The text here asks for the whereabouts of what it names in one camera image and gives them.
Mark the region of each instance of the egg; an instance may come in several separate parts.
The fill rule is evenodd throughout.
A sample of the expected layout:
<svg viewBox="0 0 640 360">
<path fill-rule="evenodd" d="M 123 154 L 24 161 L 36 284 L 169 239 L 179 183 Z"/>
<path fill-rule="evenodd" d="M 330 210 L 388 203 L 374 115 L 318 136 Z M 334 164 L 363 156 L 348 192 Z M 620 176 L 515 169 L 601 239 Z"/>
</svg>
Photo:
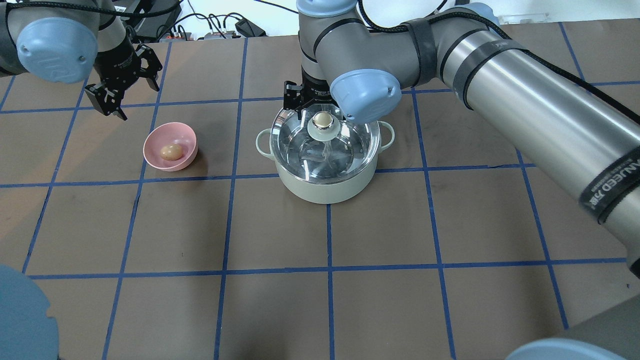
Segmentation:
<svg viewBox="0 0 640 360">
<path fill-rule="evenodd" d="M 174 161 L 182 157 L 182 146 L 177 143 L 170 143 L 160 149 L 160 157 L 165 160 Z"/>
</svg>

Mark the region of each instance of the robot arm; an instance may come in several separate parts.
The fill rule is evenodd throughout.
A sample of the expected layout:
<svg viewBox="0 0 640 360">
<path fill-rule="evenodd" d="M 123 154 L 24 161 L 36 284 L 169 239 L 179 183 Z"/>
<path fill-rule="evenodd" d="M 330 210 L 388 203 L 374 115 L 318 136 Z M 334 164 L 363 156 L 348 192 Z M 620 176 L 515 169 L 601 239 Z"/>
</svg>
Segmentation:
<svg viewBox="0 0 640 360">
<path fill-rule="evenodd" d="M 114 10 L 111 0 L 57 0 Z M 77 83 L 95 68 L 99 84 L 85 92 L 93 107 L 104 115 L 126 120 L 120 103 L 138 78 L 146 78 L 158 91 L 162 69 L 155 52 L 146 45 L 134 49 L 116 15 L 57 7 L 12 8 L 0 3 L 0 76 L 31 72 L 47 81 Z"/>
<path fill-rule="evenodd" d="M 438 77 L 615 235 L 640 277 L 637 115 L 634 122 L 517 42 L 460 17 L 493 16 L 486 5 L 372 34 L 356 2 L 298 0 L 303 83 L 285 83 L 286 110 L 332 102 L 350 121 L 371 122 L 396 107 L 402 88 Z"/>
</svg>

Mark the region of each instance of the white pot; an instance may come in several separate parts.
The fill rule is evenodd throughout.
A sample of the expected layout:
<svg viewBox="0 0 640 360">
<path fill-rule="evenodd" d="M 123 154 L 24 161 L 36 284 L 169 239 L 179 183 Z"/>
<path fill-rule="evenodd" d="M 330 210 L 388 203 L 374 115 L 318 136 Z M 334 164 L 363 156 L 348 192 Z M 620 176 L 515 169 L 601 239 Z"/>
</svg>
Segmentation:
<svg viewBox="0 0 640 360">
<path fill-rule="evenodd" d="M 263 155 L 265 158 L 273 160 L 276 163 L 276 169 L 278 170 L 278 175 L 280 175 L 280 180 L 282 180 L 283 184 L 298 197 L 310 201 L 315 202 L 316 204 L 335 204 L 336 202 L 345 201 L 357 195 L 361 192 L 367 184 L 371 181 L 373 174 L 376 171 L 376 165 L 378 164 L 378 154 L 387 150 L 396 139 L 396 132 L 394 128 L 387 122 L 378 121 L 378 124 L 387 128 L 391 132 L 391 140 L 389 143 L 385 145 L 381 145 L 380 141 L 377 144 L 377 153 L 371 161 L 355 174 L 353 177 L 350 177 L 347 180 L 340 181 L 338 183 L 332 184 L 317 184 L 301 179 L 282 166 L 279 163 L 275 156 L 273 155 L 273 148 L 271 146 L 272 141 L 269 141 L 269 152 L 264 152 L 260 149 L 260 139 L 263 136 L 270 135 L 272 129 L 262 130 L 255 139 L 255 147 L 258 152 Z"/>
</svg>

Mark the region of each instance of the transparent lid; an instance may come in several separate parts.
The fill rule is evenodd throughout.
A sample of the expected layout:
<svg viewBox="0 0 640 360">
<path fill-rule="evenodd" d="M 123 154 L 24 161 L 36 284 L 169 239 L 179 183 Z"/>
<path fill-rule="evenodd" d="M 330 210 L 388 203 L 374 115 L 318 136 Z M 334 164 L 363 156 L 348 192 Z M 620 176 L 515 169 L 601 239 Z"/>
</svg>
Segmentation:
<svg viewBox="0 0 640 360">
<path fill-rule="evenodd" d="M 318 136 L 310 123 L 320 112 L 333 115 L 331 128 L 326 131 L 335 133 L 335 137 L 327 141 L 316 140 L 326 137 Z M 325 129 L 318 129 L 325 134 Z M 379 146 L 378 122 L 354 124 L 332 104 L 309 106 L 302 111 L 302 119 L 293 110 L 281 110 L 271 129 L 271 148 L 277 162 L 298 179 L 316 184 L 339 183 L 359 174 L 376 156 Z"/>
</svg>

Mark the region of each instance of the pink bowl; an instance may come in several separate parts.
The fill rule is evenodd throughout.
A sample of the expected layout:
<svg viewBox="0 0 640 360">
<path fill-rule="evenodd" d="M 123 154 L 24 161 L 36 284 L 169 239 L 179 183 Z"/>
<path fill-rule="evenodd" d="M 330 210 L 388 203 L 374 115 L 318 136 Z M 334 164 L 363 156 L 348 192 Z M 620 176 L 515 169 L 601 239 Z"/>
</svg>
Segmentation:
<svg viewBox="0 0 640 360">
<path fill-rule="evenodd" d="M 173 143 L 182 147 L 182 157 L 178 160 L 165 160 L 160 157 L 160 150 Z M 198 153 L 196 133 L 187 124 L 169 122 L 153 130 L 142 147 L 142 154 L 147 163 L 156 169 L 178 171 L 186 168 Z"/>
</svg>

